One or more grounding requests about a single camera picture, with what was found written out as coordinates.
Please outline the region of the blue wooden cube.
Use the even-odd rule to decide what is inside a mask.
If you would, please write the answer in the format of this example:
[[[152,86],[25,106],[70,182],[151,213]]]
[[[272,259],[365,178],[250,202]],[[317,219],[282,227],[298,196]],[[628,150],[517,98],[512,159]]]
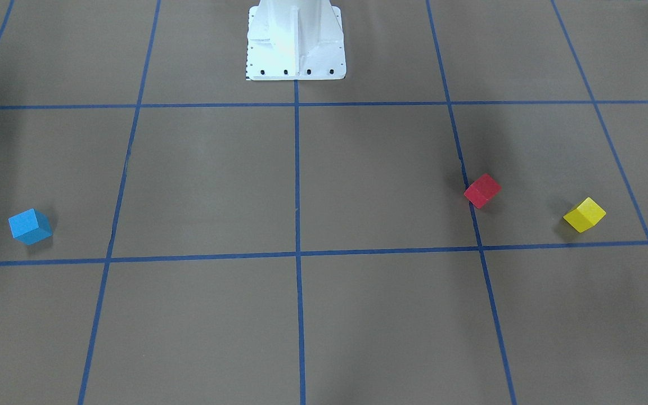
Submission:
[[[47,216],[35,209],[8,218],[8,225],[11,236],[25,245],[33,245],[52,236]]]

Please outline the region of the yellow wooden cube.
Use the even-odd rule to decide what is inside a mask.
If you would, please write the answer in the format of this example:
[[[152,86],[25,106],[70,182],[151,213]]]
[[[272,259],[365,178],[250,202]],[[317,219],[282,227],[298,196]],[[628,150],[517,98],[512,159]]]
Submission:
[[[586,232],[597,225],[607,212],[594,199],[587,197],[574,205],[564,216],[563,220],[578,233]]]

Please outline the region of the red wooden cube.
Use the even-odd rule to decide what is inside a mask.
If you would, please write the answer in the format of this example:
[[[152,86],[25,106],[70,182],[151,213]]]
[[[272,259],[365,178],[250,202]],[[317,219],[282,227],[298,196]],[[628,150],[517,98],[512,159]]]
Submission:
[[[463,195],[476,209],[481,209],[501,190],[502,186],[490,174],[484,173],[466,188]]]

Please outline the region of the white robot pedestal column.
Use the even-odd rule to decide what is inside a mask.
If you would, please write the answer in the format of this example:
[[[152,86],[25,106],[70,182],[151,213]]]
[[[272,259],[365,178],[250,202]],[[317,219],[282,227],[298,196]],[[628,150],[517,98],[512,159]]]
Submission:
[[[247,80],[347,76],[342,13],[329,1],[260,1],[249,8]]]

